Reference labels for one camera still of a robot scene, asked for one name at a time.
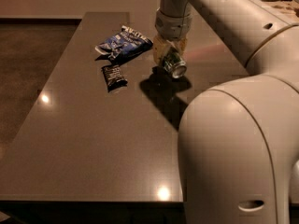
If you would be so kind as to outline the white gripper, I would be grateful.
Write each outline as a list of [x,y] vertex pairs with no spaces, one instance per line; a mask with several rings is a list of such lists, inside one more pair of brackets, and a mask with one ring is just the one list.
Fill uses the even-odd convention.
[[185,10],[177,17],[165,15],[160,9],[156,12],[155,28],[158,32],[153,38],[153,59],[157,65],[163,61],[165,54],[169,51],[171,44],[167,41],[175,41],[174,46],[178,54],[182,56],[187,47],[186,34],[190,31],[192,14]]

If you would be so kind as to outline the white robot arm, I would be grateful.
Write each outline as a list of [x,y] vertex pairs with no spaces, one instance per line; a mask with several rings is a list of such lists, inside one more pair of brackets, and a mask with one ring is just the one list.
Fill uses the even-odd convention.
[[196,10],[248,71],[187,106],[178,165],[188,224],[290,224],[298,160],[298,24],[260,0],[161,0],[159,36],[182,46]]

